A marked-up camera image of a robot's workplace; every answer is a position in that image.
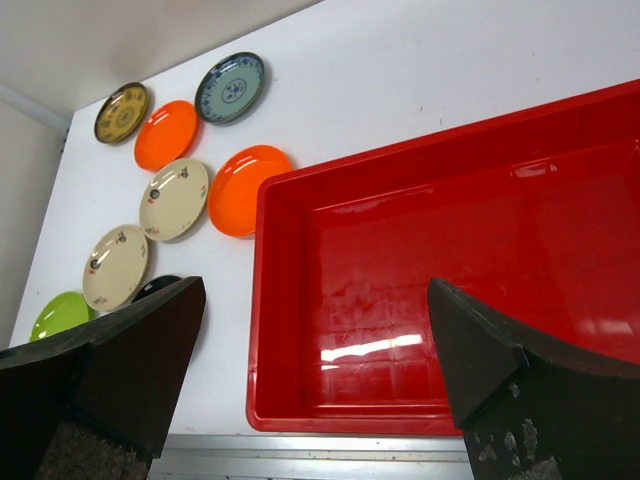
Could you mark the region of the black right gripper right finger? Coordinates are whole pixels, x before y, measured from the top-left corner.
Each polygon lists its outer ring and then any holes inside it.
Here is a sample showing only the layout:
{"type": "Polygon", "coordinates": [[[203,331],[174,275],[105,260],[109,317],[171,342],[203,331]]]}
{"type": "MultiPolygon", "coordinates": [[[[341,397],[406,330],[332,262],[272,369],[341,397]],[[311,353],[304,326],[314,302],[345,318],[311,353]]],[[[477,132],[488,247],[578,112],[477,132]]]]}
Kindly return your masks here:
{"type": "Polygon", "coordinates": [[[636,479],[639,367],[566,343],[434,278],[432,335],[476,479],[636,479]]]}

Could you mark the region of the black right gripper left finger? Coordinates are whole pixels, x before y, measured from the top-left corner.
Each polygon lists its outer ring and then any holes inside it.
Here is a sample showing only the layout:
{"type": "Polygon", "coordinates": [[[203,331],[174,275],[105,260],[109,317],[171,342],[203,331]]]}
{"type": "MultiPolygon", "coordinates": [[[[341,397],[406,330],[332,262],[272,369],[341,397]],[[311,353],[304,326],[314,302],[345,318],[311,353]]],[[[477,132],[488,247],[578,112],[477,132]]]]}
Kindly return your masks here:
{"type": "Polygon", "coordinates": [[[202,279],[186,277],[2,351],[2,478],[146,478],[162,454],[205,305],[202,279]]]}

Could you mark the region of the lime green plate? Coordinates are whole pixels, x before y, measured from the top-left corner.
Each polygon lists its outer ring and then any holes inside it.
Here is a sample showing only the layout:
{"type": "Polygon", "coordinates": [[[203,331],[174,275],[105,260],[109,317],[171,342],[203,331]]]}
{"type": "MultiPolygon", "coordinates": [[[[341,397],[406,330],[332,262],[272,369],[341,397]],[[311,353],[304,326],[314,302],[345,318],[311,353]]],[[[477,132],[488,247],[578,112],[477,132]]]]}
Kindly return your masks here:
{"type": "Polygon", "coordinates": [[[81,293],[63,292],[43,308],[34,322],[29,341],[35,342],[53,336],[85,324],[93,318],[94,312],[81,293]]]}

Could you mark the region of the black plate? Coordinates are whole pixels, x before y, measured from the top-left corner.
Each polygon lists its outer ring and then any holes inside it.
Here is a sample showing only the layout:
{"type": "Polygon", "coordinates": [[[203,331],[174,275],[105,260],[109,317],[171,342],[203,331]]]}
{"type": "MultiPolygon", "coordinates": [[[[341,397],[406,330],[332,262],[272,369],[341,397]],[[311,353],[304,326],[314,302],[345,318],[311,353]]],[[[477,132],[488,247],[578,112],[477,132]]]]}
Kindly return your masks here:
{"type": "Polygon", "coordinates": [[[180,280],[181,280],[181,277],[177,275],[167,274],[167,275],[158,276],[148,281],[147,283],[145,283],[138,290],[138,292],[134,295],[132,299],[132,303],[135,303],[141,299],[144,299],[145,297],[148,297],[149,295],[152,295],[153,293],[159,290],[162,290],[167,286],[172,285],[173,283],[176,283],[180,280]]]}

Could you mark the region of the beige plate with motifs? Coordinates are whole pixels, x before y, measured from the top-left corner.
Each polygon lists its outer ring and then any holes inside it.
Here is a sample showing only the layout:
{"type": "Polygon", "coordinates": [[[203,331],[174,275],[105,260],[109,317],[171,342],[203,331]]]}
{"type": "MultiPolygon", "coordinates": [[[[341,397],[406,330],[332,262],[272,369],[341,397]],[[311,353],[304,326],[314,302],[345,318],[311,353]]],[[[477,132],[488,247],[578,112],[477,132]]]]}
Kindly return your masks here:
{"type": "Polygon", "coordinates": [[[139,206],[139,225],[151,240],[165,242],[186,233],[198,220],[208,195],[205,165],[192,158],[175,160],[147,185],[139,206]]]}
{"type": "Polygon", "coordinates": [[[83,270],[82,293],[98,312],[113,311],[134,295],[149,260],[147,237],[137,225],[106,232],[93,247],[83,270]]]}

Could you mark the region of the orange plate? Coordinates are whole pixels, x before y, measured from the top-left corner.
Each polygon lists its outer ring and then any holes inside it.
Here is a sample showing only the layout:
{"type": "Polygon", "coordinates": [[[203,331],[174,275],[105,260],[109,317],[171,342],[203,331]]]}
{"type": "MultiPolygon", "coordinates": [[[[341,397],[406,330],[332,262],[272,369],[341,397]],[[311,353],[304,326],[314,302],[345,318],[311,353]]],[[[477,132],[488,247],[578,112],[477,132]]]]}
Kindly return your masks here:
{"type": "Polygon", "coordinates": [[[194,105],[174,100],[155,110],[139,131],[134,145],[136,164],[156,172],[183,157],[191,148],[199,130],[194,105]]]}
{"type": "Polygon", "coordinates": [[[221,233],[244,237],[256,229],[258,190],[293,169],[289,157],[270,145],[254,145],[233,155],[216,173],[207,200],[211,223],[221,233]]]}

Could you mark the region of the yellow patterned dark-rimmed plate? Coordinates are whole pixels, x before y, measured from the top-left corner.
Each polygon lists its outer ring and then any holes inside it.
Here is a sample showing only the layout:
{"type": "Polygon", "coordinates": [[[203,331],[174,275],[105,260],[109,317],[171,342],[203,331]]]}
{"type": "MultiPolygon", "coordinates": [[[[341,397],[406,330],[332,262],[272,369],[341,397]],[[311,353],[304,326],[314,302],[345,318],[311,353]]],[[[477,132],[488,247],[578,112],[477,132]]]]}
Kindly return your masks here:
{"type": "Polygon", "coordinates": [[[96,116],[96,140],[102,144],[119,144],[127,140],[144,120],[149,103],[149,91],[142,83],[121,86],[107,98],[96,116]]]}

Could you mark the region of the blue patterned plate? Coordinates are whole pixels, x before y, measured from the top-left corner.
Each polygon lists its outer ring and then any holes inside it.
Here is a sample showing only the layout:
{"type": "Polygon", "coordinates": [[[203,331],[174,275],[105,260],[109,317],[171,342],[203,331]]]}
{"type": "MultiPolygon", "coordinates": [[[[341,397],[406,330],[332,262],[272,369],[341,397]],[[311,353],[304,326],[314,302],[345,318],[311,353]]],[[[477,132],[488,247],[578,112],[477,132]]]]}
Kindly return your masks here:
{"type": "Polygon", "coordinates": [[[234,53],[202,78],[194,98],[196,113],[211,124],[236,121],[259,99],[265,84],[262,58],[253,52],[234,53]]]}

